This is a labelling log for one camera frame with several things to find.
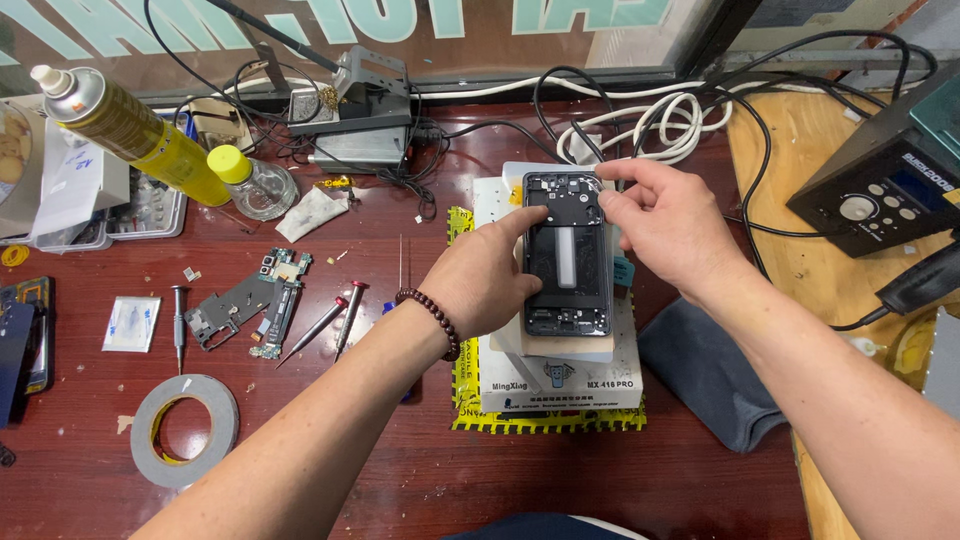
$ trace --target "precision screwdriver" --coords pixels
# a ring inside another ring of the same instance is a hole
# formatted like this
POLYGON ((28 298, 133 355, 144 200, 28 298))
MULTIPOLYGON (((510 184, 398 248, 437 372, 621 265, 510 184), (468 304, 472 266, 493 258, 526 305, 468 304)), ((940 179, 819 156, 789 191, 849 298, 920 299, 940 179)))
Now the precision screwdriver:
POLYGON ((353 319, 357 316, 357 309, 360 308, 360 299, 363 298, 363 291, 369 285, 364 282, 350 282, 353 285, 353 296, 350 297, 350 305, 347 308, 347 316, 344 317, 344 325, 340 327, 340 335, 337 336, 337 355, 333 357, 336 363, 340 359, 340 354, 347 345, 347 338, 350 336, 350 327, 353 326, 353 319))
POLYGON ((186 336, 183 327, 183 306, 181 305, 183 291, 187 290, 182 285, 170 287, 174 289, 174 346, 177 347, 177 372, 183 375, 183 347, 185 346, 184 337, 186 336))
POLYGON ((317 321, 312 327, 310 327, 310 330, 306 331, 303 337, 297 340, 297 343, 295 343, 294 346, 290 349, 290 352, 287 353, 287 356, 285 356, 283 360, 281 360, 280 363, 274 367, 274 369, 283 365, 283 362, 287 361, 287 359, 289 359, 290 356, 293 356, 294 353, 296 353, 303 347, 306 347, 307 343, 310 343, 310 341, 313 340, 314 337, 317 337, 317 334, 323 331, 324 328, 326 328, 331 322, 333 322, 333 319, 337 318, 337 315, 339 315, 340 312, 344 310, 344 307, 347 307, 349 305, 350 305, 350 302, 348 302, 346 298, 342 296, 338 296, 334 300, 333 307, 331 307, 327 313, 324 313, 324 316, 321 317, 320 320, 317 321))

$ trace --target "spray can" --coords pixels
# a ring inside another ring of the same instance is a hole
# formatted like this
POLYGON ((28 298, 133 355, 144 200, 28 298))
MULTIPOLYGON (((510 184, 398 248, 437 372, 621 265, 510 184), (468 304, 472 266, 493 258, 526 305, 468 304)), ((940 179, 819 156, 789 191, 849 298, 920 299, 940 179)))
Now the spray can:
POLYGON ((199 144, 96 69, 38 65, 30 76, 43 88, 47 115, 63 128, 202 205, 219 207, 230 200, 199 144))

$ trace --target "hand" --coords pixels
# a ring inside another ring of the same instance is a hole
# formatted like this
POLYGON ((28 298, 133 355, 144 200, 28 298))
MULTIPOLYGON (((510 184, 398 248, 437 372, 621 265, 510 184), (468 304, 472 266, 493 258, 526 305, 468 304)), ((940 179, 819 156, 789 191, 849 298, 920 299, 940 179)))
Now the hand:
POLYGON ((713 193, 697 175, 655 161, 617 160, 596 166, 605 180, 636 180, 623 193, 606 189, 600 207, 620 227, 620 247, 702 305, 710 287, 752 268, 733 241, 713 193))
POLYGON ((543 287, 540 278, 520 273, 514 247, 546 214, 546 207, 517 209, 461 233, 430 269, 420 292, 446 314, 461 340, 503 327, 543 287))

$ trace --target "button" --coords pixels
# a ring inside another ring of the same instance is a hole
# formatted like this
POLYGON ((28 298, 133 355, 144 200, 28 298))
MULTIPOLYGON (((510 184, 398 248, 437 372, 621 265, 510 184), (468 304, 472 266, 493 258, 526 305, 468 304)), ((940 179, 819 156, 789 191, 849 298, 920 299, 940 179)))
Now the button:
POLYGON ((840 215, 851 221, 863 221, 874 213, 874 202, 866 197, 852 196, 840 205, 840 215))

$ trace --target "double-sided tape roll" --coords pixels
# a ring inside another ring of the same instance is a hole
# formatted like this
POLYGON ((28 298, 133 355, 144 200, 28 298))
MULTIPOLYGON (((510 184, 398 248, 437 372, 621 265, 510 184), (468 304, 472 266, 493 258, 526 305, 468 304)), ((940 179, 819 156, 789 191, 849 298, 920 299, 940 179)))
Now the double-sided tape roll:
POLYGON ((180 375, 165 380, 144 398, 133 417, 130 450, 136 468, 147 480, 163 487, 190 485, 213 468, 233 448, 240 428, 240 412, 233 394, 220 381, 206 375, 180 375), (179 461, 154 450, 160 419, 170 405, 193 398, 210 413, 210 436, 193 459, 179 461))

